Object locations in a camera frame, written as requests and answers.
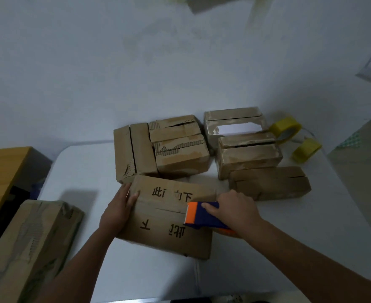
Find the damaged cardboard box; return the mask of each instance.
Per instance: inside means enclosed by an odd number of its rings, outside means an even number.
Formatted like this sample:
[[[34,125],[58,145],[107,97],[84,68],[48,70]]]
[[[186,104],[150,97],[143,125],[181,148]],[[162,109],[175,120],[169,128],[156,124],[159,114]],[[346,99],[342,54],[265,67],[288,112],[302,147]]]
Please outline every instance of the damaged cardboard box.
[[[218,139],[223,136],[268,130],[268,124],[258,107],[223,109],[205,112],[203,125],[209,148],[216,152]]]
[[[229,188],[256,201],[300,198],[311,191],[300,167],[277,167],[230,172]]]
[[[212,231],[184,226],[187,203],[216,200],[216,192],[203,185],[162,178],[135,176],[130,193],[138,200],[118,238],[198,259],[209,259]]]
[[[114,130],[114,149],[116,179],[121,184],[131,182],[136,174],[159,176],[147,123]]]
[[[83,212],[27,200],[0,238],[0,303],[33,302],[62,269]]]
[[[163,178],[189,177],[209,169],[209,152],[201,134],[155,142],[153,146]]]
[[[270,132],[225,136],[219,138],[215,160],[218,178],[224,180],[231,171],[275,167],[282,152]]]
[[[201,134],[201,129],[195,116],[188,115],[149,122],[149,134],[151,142],[159,142]]]

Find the left hand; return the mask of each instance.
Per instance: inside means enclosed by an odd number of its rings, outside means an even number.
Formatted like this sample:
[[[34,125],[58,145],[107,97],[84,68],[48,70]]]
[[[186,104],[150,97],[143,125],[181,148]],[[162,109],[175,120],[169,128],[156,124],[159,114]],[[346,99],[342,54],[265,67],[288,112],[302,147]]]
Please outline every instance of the left hand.
[[[125,226],[139,191],[127,199],[131,183],[122,184],[115,197],[108,204],[100,219],[99,229],[115,237]]]

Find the right hand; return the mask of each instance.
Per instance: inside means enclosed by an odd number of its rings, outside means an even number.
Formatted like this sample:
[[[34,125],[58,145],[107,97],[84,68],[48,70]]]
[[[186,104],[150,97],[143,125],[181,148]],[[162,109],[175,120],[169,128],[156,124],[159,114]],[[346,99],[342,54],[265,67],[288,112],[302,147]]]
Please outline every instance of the right hand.
[[[208,203],[203,203],[201,206],[240,236],[264,221],[253,198],[247,197],[243,193],[238,193],[235,190],[221,193],[217,201],[219,203],[218,209]]]

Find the packing tape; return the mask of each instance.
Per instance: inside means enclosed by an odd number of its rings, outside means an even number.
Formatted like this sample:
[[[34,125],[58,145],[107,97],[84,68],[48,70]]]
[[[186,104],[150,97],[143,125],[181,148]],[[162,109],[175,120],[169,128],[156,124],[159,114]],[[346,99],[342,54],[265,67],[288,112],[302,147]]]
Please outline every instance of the packing tape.
[[[287,117],[271,125],[269,131],[275,135],[276,142],[280,145],[291,140],[301,128],[302,125],[293,117]]]
[[[297,163],[304,163],[317,151],[321,149],[321,143],[313,138],[307,138],[305,141],[292,153],[291,158]]]

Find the taped cardboard box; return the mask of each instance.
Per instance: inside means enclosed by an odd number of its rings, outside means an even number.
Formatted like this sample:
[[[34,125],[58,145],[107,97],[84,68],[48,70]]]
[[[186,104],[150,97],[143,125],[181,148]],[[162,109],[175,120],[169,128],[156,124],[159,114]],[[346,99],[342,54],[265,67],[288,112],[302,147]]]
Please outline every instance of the taped cardboard box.
[[[62,269],[83,212],[27,200],[0,238],[0,303],[30,303]]]
[[[151,142],[182,138],[201,134],[194,115],[158,120],[149,123]]]
[[[147,123],[114,130],[115,169],[118,182],[132,182],[134,175],[158,177],[155,155]]]
[[[205,112],[203,125],[209,147],[213,152],[218,149],[220,137],[268,130],[268,124],[258,107]]]
[[[300,167],[277,167],[230,172],[229,188],[256,201],[300,198],[311,191]]]
[[[189,177],[209,169],[209,151],[201,134],[156,142],[154,148],[163,178]]]
[[[218,146],[220,180],[227,179],[231,171],[275,167],[282,160],[281,149],[270,132],[220,137]]]
[[[187,203],[216,200],[216,192],[203,185],[162,178],[135,176],[130,193],[138,200],[118,238],[198,259],[209,259],[212,231],[184,226]]]

